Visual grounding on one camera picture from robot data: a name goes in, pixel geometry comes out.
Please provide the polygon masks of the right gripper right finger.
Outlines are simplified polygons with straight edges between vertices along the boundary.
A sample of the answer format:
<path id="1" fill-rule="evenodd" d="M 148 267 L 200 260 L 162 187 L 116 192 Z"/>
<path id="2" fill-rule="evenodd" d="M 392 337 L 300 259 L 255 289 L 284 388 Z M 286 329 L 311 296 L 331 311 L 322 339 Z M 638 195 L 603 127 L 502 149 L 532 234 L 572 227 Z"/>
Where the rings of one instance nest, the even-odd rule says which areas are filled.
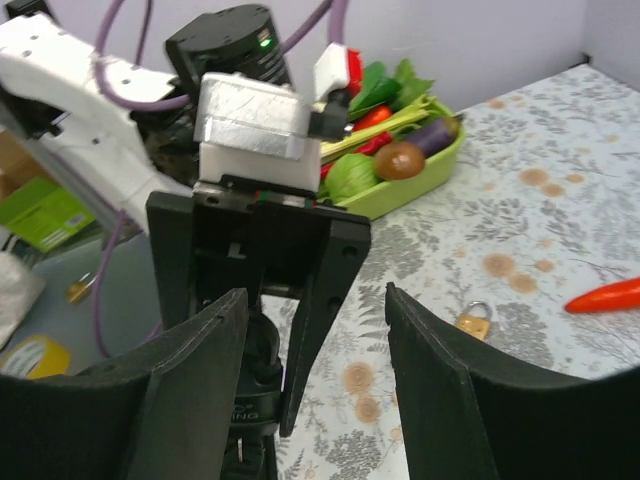
<path id="1" fill-rule="evenodd" d="M 535 366 L 386 289 L 413 479 L 635 479 L 639 371 L 596 380 Z"/>

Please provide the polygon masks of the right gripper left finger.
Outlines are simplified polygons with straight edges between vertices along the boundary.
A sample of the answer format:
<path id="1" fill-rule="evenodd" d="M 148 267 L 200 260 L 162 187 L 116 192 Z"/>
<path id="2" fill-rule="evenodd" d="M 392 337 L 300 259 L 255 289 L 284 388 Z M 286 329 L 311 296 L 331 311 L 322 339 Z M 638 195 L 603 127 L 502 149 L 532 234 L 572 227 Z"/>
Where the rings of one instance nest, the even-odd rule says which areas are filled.
<path id="1" fill-rule="evenodd" d="M 74 376 L 1 380 L 5 479 L 217 479 L 248 325 L 243 289 Z"/>

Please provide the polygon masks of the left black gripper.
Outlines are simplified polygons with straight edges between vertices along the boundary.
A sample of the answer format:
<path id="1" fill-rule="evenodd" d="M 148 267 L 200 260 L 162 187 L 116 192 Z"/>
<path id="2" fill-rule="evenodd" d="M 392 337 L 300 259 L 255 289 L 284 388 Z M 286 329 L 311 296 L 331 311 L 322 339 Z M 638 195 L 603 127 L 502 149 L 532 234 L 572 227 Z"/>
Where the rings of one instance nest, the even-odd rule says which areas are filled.
<path id="1" fill-rule="evenodd" d="M 299 299 L 293 317 L 279 435 L 295 427 L 311 369 L 371 246 L 368 218 L 309 193 L 226 177 L 188 195 L 146 202 L 165 330 L 228 290 L 250 306 L 264 295 Z"/>

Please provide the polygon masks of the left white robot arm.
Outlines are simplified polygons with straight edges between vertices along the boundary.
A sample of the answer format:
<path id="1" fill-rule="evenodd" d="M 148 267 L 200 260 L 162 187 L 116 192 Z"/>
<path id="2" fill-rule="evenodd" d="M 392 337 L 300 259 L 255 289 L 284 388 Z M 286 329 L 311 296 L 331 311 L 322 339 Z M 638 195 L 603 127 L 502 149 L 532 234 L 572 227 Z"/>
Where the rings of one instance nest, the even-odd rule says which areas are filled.
<path id="1" fill-rule="evenodd" d="M 315 101 L 289 83 L 270 10 L 205 13 L 165 44 L 172 74 L 108 56 L 44 12 L 1 28 L 1 89 L 29 110 L 66 113 L 72 131 L 99 132 L 105 160 L 79 156 L 79 175 L 159 237 L 169 207 L 192 198 L 183 230 L 191 271 L 183 302 L 233 288 L 252 307 L 298 300 L 279 430 L 295 425 L 311 368 L 371 245 L 367 218 L 318 200 L 322 142 L 350 131 L 363 86 L 358 51 L 332 33 L 313 68 Z"/>

